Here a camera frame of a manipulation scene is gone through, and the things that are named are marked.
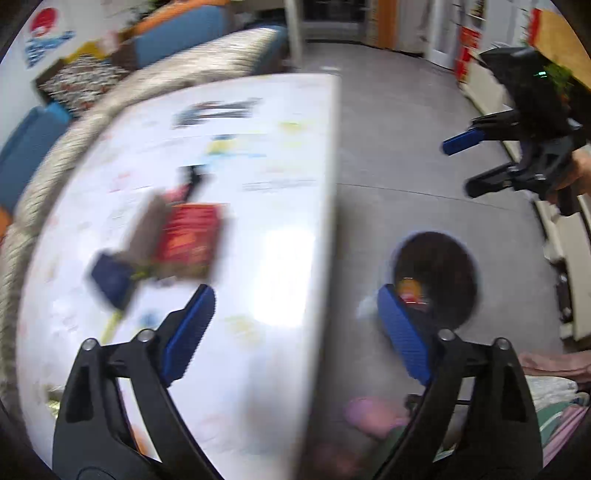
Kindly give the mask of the person's right hand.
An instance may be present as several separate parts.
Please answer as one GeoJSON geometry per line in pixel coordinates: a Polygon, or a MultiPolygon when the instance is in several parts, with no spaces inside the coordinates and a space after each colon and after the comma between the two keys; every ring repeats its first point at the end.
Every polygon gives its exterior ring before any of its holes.
{"type": "Polygon", "coordinates": [[[590,148],[583,147],[572,153],[572,162],[566,175],[548,196],[552,204],[558,203],[558,192],[572,187],[577,195],[591,195],[591,155],[590,148]]]}

